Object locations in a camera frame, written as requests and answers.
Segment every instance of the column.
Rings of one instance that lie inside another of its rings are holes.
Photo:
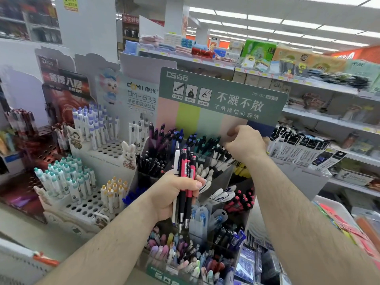
[[[165,32],[176,33],[186,38],[189,9],[183,0],[166,0]]]
[[[55,8],[63,46],[117,63],[115,0],[55,0]]]
[[[195,35],[195,41],[197,44],[207,45],[210,36],[210,29],[207,25],[202,24],[201,28],[197,28],[197,33]]]

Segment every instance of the ceiling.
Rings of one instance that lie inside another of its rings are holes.
[[[245,40],[247,38],[245,36],[248,35],[258,37],[259,39],[265,38],[289,42],[289,46],[294,48],[316,46],[319,48],[313,48],[313,50],[321,53],[380,45],[380,0],[184,1],[192,7],[190,9],[192,17],[201,21],[206,20],[206,22],[201,22],[202,27],[206,25],[211,30],[227,32],[227,34],[211,32],[212,34],[223,36],[221,39],[226,41],[231,40],[231,38]],[[155,10],[165,11],[165,0],[134,0],[134,2],[141,6],[149,6],[150,8],[154,4]],[[210,9],[208,12],[212,14],[204,13],[200,9]],[[235,14],[230,13],[240,13],[239,17],[241,18],[236,18]],[[311,23],[311,25],[298,24],[298,26],[295,26],[291,21],[307,22]],[[234,25],[238,25],[238,27],[244,26],[245,28],[236,28]],[[326,39],[323,39],[323,41],[310,39],[314,37]]]

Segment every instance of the hand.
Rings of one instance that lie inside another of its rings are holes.
[[[267,156],[266,143],[259,131],[247,125],[238,125],[227,132],[228,136],[237,136],[224,147],[237,161],[247,163],[249,158]]]
[[[174,170],[165,173],[146,193],[157,213],[157,221],[165,220],[172,216],[173,201],[177,198],[180,189],[192,190],[193,200],[199,196],[199,189],[206,184],[206,180],[197,175],[196,180],[178,177]]]

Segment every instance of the left hand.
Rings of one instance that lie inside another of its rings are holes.
[[[145,194],[149,196],[151,204],[157,213],[157,221],[166,220],[172,216],[173,201],[177,198],[179,191],[191,190],[193,202],[199,196],[199,189],[206,184],[206,180],[197,175],[196,179],[178,177],[174,170],[165,173]]]

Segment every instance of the cartoon rabbit figure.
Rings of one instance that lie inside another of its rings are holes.
[[[136,146],[123,141],[121,142],[121,147],[123,148],[123,156],[126,159],[123,162],[123,166],[134,170],[136,168]]]
[[[71,126],[66,126],[67,136],[70,139],[70,143],[74,145],[76,149],[82,148],[82,133],[80,129],[74,129]]]
[[[99,83],[104,90],[103,99],[109,104],[116,103],[116,94],[118,93],[119,77],[114,76],[106,71],[99,75]]]

